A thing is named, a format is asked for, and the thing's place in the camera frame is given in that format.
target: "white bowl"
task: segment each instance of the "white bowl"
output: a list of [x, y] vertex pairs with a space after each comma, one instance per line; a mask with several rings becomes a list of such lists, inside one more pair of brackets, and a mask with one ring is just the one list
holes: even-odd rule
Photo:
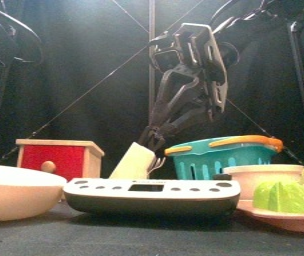
[[60, 201], [65, 184], [55, 174], [0, 166], [0, 221], [47, 212]]
[[254, 190], [262, 182], [299, 181], [303, 169], [304, 166], [290, 164], [243, 165], [223, 168], [223, 173], [240, 183], [240, 200], [252, 200]]

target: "plastic basket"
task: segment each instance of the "plastic basket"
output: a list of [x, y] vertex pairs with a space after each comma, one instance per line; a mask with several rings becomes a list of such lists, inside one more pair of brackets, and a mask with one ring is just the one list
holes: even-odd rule
[[280, 140], [259, 135], [192, 141], [165, 149], [180, 180], [212, 180], [230, 166], [270, 164], [282, 151]]

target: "pink plate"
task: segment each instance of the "pink plate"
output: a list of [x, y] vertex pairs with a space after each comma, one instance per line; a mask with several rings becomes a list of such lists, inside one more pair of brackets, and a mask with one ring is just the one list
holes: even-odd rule
[[304, 214], [279, 213], [256, 209], [252, 200], [240, 200], [238, 209], [256, 220], [267, 224], [295, 232], [304, 232]]

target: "metal pole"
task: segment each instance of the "metal pole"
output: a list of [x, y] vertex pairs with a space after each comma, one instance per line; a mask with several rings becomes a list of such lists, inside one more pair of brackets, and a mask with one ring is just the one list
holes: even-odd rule
[[288, 24], [290, 43], [291, 43], [291, 48], [292, 48], [298, 84], [299, 84], [299, 90], [300, 90], [300, 94], [302, 94], [302, 102], [303, 102], [303, 108], [304, 108], [304, 64], [303, 64], [303, 56], [302, 56], [302, 50], [300, 50], [300, 38], [299, 38], [302, 29], [303, 29], [303, 26], [298, 21]]
[[[149, 0], [149, 41], [155, 38], [155, 25], [156, 25], [156, 2], [155, 0]], [[149, 48], [149, 57], [152, 56], [153, 53], [153, 49], [152, 47]], [[152, 109], [153, 109], [153, 105], [155, 105], [155, 94], [156, 94], [156, 78], [155, 78], [155, 69], [153, 67], [149, 65], [149, 91], [148, 91], [148, 95], [149, 95], [149, 100], [148, 100], [148, 115], [151, 115], [152, 113]]]

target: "red wooden box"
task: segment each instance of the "red wooden box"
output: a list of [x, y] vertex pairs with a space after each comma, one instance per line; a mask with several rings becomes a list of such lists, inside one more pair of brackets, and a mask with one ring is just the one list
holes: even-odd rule
[[17, 139], [17, 167], [73, 178], [99, 178], [103, 150], [92, 141]]

